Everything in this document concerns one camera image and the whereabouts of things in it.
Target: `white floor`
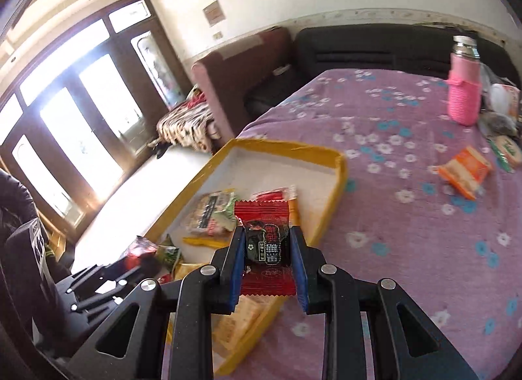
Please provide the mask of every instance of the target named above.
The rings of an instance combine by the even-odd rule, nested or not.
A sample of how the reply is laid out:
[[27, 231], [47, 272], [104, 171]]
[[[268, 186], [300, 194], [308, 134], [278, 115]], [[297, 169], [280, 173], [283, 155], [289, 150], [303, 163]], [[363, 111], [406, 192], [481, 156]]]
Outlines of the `white floor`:
[[108, 200], [76, 245], [72, 273], [116, 261], [194, 178], [210, 155], [178, 146], [153, 156]]

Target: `purple tablecloth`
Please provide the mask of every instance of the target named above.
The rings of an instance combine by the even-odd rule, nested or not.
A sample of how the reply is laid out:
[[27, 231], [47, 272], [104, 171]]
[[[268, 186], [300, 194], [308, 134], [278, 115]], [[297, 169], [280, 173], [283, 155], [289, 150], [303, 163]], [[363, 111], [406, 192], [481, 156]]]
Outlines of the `purple tablecloth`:
[[[327, 71], [240, 137], [342, 151], [350, 179], [320, 245], [326, 260], [362, 280], [394, 278], [490, 379], [522, 342], [522, 173], [496, 169], [477, 201], [440, 179], [434, 167], [466, 145], [495, 163], [477, 128], [446, 115], [446, 95], [438, 78]], [[324, 316], [291, 298], [231, 377], [320, 378], [323, 335]]]

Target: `yellow tray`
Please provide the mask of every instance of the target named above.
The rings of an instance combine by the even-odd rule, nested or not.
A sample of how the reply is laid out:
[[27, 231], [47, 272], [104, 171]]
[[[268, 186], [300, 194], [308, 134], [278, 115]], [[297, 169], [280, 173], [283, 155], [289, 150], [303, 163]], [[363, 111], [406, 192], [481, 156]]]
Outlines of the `yellow tray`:
[[[303, 143], [234, 139], [202, 168], [145, 237], [160, 242], [169, 233], [186, 262], [208, 262], [213, 249], [182, 242], [182, 237], [187, 235], [185, 220], [202, 194], [234, 188], [240, 198], [247, 200], [255, 192], [295, 185], [301, 228], [306, 242], [316, 246], [328, 227], [347, 178], [345, 158], [336, 150]], [[216, 375], [234, 371], [273, 321], [285, 299], [275, 297], [228, 357], [215, 361]]]

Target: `metal rivet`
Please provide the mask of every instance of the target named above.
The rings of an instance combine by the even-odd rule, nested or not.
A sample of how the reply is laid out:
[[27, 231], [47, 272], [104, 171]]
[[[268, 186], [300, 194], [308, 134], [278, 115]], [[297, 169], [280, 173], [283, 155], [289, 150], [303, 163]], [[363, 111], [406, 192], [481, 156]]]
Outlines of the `metal rivet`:
[[330, 263], [326, 263], [321, 267], [321, 271], [325, 274], [335, 274], [337, 272], [337, 267]]
[[142, 281], [142, 289], [146, 292], [153, 290], [156, 287], [156, 281], [154, 280], [143, 280]]
[[397, 285], [396, 282], [393, 281], [391, 278], [385, 278], [383, 281], [380, 282], [380, 286], [383, 289], [387, 289], [387, 290], [393, 290], [396, 285]]
[[199, 270], [200, 273], [202, 273], [204, 276], [211, 276], [213, 273], [216, 272], [216, 267], [213, 267], [212, 265], [205, 265]]

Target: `white flower logo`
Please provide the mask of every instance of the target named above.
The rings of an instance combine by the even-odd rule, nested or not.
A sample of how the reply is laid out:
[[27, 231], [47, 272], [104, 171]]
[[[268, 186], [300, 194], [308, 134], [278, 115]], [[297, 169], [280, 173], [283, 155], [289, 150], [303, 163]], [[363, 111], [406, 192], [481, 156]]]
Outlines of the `white flower logo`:
[[395, 193], [395, 197], [401, 203], [411, 203], [415, 200], [415, 193], [411, 190], [401, 190]]
[[345, 155], [348, 159], [355, 159], [361, 155], [361, 152], [358, 150], [346, 150]]
[[455, 213], [455, 206], [450, 205], [449, 203], [446, 203], [446, 204], [442, 205], [440, 210], [442, 211], [442, 213], [444, 215], [452, 215]]
[[400, 146], [403, 143], [403, 138], [400, 135], [393, 135], [388, 139], [388, 143], [393, 146]]
[[509, 237], [506, 233], [500, 233], [497, 236], [497, 242], [504, 247], [507, 247], [511, 242], [511, 237]]
[[370, 174], [378, 174], [380, 172], [380, 165], [378, 165], [378, 164], [369, 164], [366, 170]]
[[379, 136], [375, 133], [372, 133], [366, 137], [369, 143], [376, 143], [379, 141]]
[[297, 323], [292, 327], [292, 333], [297, 337], [306, 337], [310, 333], [310, 326], [307, 323]]
[[343, 131], [347, 134], [353, 134], [356, 132], [355, 125], [353, 125], [353, 123], [350, 121], [343, 122], [343, 126], [341, 128], [343, 128]]
[[445, 194], [445, 195], [448, 195], [448, 196], [454, 196], [455, 195], [455, 189], [449, 185], [449, 184], [446, 184], [443, 188], [442, 188], [442, 192]]
[[446, 324], [448, 324], [448, 321], [450, 320], [450, 313], [447, 309], [436, 312], [435, 315], [432, 315], [430, 319], [435, 323], [435, 325], [438, 328], [444, 327]]
[[346, 234], [346, 240], [354, 249], [360, 249], [370, 241], [366, 234], [359, 233], [358, 231]]
[[379, 143], [377, 146], [375, 146], [377, 150], [380, 151], [380, 153], [384, 155], [389, 155], [393, 152], [393, 147], [386, 143]]
[[399, 177], [403, 180], [408, 179], [411, 175], [411, 171], [409, 169], [403, 168], [399, 171]]
[[448, 150], [448, 146], [445, 144], [434, 144], [433, 148], [437, 150], [439, 153], [446, 153], [446, 150]]
[[366, 137], [363, 135], [356, 135], [356, 143], [364, 146], [366, 144]]

